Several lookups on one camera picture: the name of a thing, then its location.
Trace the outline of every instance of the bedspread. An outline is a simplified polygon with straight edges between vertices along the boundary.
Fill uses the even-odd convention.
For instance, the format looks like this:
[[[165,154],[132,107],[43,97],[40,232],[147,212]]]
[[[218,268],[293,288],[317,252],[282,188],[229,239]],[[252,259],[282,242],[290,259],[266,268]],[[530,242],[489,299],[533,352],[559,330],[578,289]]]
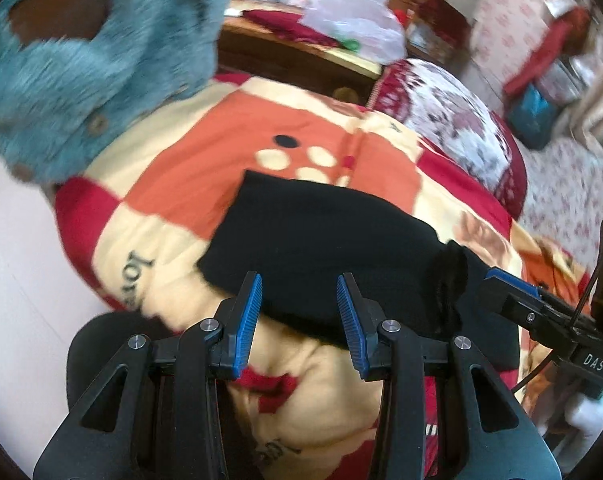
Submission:
[[[227,297],[196,264],[246,170],[376,195],[516,276],[519,249],[541,254],[488,191],[400,122],[237,75],[134,124],[59,190],[66,254],[114,308],[185,330]],[[248,365],[231,391],[267,480],[366,478],[381,385],[361,381],[347,351],[262,316]],[[426,393],[430,463],[432,381]]]
[[[603,220],[603,158],[568,137],[552,140],[541,152],[518,144],[527,174],[519,223],[556,240],[592,272]]]

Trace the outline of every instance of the blue bag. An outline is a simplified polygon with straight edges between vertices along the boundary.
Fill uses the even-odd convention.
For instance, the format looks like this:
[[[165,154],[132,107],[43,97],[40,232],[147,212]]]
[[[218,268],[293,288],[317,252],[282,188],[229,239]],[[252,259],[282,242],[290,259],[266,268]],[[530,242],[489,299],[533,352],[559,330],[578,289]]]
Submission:
[[[508,113],[506,121],[527,148],[541,150],[550,141],[552,125],[558,115],[559,107],[530,84]]]

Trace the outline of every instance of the black dot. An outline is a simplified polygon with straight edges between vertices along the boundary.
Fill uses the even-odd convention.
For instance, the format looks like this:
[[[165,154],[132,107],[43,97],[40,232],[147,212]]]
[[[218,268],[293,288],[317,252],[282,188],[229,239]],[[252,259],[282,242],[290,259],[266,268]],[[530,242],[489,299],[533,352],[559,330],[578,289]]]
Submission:
[[[298,148],[299,140],[291,137],[289,135],[277,135],[272,138],[277,146],[281,146],[282,148]]]

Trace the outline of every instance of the button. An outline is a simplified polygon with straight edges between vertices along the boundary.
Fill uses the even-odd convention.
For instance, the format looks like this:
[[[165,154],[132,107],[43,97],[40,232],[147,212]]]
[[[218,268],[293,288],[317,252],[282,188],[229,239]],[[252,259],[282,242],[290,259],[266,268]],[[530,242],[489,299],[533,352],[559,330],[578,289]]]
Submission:
[[[12,173],[12,176],[14,176],[17,180],[21,180],[22,182],[30,182],[34,177],[34,171],[30,167],[21,163],[15,164],[10,172]]]
[[[88,133],[93,137],[102,135],[108,129],[108,119],[104,115],[95,114],[88,122]]]

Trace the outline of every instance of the white plastic bag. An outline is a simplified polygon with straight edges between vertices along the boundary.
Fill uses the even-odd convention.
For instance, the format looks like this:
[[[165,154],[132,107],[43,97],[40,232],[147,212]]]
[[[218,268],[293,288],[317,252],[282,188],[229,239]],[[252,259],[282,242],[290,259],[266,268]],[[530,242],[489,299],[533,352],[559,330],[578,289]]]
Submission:
[[[377,63],[386,65],[406,57],[401,24],[374,0],[318,0],[299,23],[337,41],[357,40],[357,54]]]

